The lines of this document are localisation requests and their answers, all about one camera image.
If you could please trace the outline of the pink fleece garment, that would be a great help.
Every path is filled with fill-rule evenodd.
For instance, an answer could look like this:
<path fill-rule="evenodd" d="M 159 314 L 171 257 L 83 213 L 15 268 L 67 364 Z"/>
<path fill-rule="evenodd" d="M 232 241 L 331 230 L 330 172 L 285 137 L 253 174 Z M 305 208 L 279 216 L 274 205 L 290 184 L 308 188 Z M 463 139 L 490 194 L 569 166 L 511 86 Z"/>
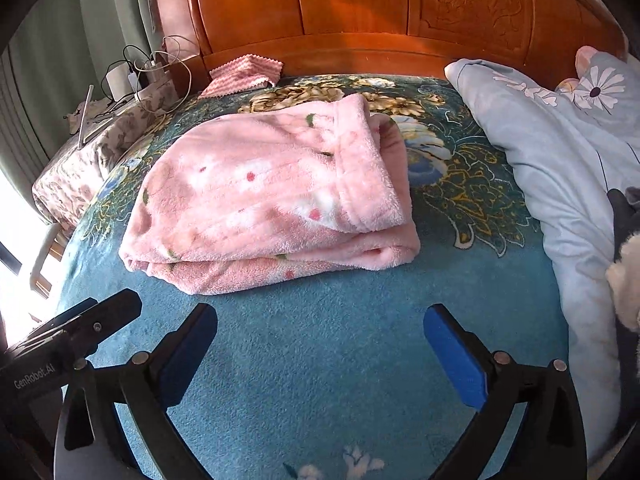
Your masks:
<path fill-rule="evenodd" d="M 416 258 L 405 142 L 360 94 L 224 115 L 145 176 L 119 255 L 189 295 Z"/>

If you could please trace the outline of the dark and beige clothes pile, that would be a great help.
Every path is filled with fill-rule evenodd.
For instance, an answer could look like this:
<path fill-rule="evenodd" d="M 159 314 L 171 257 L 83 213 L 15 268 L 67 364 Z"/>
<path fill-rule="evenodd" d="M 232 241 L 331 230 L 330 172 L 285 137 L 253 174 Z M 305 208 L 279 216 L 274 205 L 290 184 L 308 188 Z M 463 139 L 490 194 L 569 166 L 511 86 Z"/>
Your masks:
<path fill-rule="evenodd" d="M 614 261 L 605 272 L 612 292 L 620 360 L 620 417 L 627 431 L 639 418 L 639 188 L 612 188 Z"/>

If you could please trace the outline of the floral quilt on side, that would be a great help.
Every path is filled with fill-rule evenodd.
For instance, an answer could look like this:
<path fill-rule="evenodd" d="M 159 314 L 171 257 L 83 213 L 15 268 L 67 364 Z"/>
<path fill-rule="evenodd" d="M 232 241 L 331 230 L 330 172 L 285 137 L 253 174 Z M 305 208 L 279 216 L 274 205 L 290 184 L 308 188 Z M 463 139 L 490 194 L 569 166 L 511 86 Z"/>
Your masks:
<path fill-rule="evenodd" d="M 174 83 L 165 79 L 142 92 L 89 142 L 72 136 L 32 185 L 32 199 L 49 221 L 72 232 L 111 171 L 137 140 L 160 120 L 160 111 L 178 101 Z"/>

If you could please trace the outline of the blue floral plush blanket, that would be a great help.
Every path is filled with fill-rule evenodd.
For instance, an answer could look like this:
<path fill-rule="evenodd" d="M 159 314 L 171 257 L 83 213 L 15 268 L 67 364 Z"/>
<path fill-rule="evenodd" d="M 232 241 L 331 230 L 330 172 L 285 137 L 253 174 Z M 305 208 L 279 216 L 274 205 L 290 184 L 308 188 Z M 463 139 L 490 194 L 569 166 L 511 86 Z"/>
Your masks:
<path fill-rule="evenodd" d="M 140 318 L 99 346 L 93 364 L 156 346 L 193 297 L 118 255 L 145 174 L 186 130 L 223 114 L 361 93 L 406 141 L 412 263 L 347 271 L 217 296 L 218 333 L 170 416 L 216 479 L 425 479 L 472 417 L 423 335 L 444 304 L 491 350 L 544 365 L 567 354 L 567 327 L 542 234 L 451 84 L 436 78 L 313 76 L 220 99 L 192 99 L 114 168 L 63 259 L 58 306 L 124 288 Z"/>

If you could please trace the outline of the white stick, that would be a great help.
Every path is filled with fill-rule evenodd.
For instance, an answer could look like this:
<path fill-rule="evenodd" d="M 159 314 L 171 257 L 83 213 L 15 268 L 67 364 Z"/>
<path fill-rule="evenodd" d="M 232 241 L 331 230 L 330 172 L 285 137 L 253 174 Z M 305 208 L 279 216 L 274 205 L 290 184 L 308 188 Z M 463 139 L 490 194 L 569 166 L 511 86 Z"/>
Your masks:
<path fill-rule="evenodd" d="M 88 116 L 89 105 L 92 100 L 93 90 L 94 90 L 94 85 L 89 84 L 84 105 L 82 106 L 81 113 L 80 113 L 80 121 L 79 121 L 78 133 L 77 133 L 78 150 L 81 150 L 85 146 L 85 130 L 88 125 L 87 116 Z"/>

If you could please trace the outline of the white charger box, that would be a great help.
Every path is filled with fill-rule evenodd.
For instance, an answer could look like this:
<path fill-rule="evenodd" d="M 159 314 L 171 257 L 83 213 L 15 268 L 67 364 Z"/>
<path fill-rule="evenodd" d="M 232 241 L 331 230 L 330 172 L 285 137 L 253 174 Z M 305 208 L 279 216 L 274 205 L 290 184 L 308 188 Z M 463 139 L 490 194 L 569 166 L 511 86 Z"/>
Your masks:
<path fill-rule="evenodd" d="M 125 61 L 118 62 L 107 71 L 106 82 L 114 101 L 119 101 L 132 92 L 129 74 L 129 65 Z"/>

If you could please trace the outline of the pink striped cloth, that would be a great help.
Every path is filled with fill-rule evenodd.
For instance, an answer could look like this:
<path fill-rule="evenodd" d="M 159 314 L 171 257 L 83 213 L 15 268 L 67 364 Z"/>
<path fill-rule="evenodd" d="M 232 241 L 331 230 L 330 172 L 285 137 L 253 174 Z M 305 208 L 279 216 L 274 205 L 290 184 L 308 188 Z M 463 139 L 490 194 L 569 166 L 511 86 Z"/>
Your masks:
<path fill-rule="evenodd" d="M 210 83 L 198 96 L 219 98 L 260 88 L 274 87 L 280 80 L 283 63 L 257 54 L 246 54 L 209 72 Z"/>

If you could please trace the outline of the light blue daisy duvet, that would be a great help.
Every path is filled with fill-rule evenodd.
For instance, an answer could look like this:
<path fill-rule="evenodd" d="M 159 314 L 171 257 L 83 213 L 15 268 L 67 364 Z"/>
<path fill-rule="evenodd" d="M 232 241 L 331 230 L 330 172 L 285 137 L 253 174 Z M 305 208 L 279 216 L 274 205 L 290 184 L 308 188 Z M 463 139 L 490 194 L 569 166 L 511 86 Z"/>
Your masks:
<path fill-rule="evenodd" d="M 604 452 L 620 414 L 620 360 L 605 271 L 614 259 L 606 193 L 639 183 L 639 75 L 593 52 L 574 88 L 549 90 L 514 68 L 462 58 L 445 75 L 506 153 L 544 251 L 568 324 L 568 362 L 585 424 L 587 454 Z"/>

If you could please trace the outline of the wooden headboard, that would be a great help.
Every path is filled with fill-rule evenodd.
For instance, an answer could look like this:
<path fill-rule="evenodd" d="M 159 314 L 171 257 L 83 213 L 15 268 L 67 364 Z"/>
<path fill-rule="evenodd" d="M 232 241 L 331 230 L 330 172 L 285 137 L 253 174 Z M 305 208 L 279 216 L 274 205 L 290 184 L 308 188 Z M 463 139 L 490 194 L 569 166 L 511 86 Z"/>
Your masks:
<path fill-rule="evenodd" d="M 442 76 L 458 58 L 520 70 L 545 87 L 574 74 L 591 46 L 626 58 L 628 42 L 601 0 L 156 0 L 172 50 L 198 88 L 244 54 L 288 76 Z"/>

